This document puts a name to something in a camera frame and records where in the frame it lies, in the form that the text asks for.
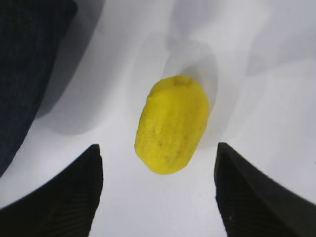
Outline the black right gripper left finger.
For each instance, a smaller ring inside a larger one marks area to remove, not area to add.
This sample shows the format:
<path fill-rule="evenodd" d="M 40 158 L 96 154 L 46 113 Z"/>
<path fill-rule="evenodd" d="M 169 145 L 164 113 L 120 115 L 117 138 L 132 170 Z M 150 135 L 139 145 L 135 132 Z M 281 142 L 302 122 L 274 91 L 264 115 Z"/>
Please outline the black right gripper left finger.
<path fill-rule="evenodd" d="M 99 145 L 53 179 L 0 210 L 2 237 L 87 237 L 103 188 Z"/>

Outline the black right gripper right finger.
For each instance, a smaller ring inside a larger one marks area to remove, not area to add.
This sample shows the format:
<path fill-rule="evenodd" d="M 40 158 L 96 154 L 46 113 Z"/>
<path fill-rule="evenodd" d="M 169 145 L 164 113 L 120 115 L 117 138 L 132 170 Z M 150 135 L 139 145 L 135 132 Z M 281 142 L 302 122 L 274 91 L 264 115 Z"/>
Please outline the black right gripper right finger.
<path fill-rule="evenodd" d="M 227 143 L 214 167 L 216 202 L 229 237 L 314 237 L 316 206 L 262 173 Z"/>

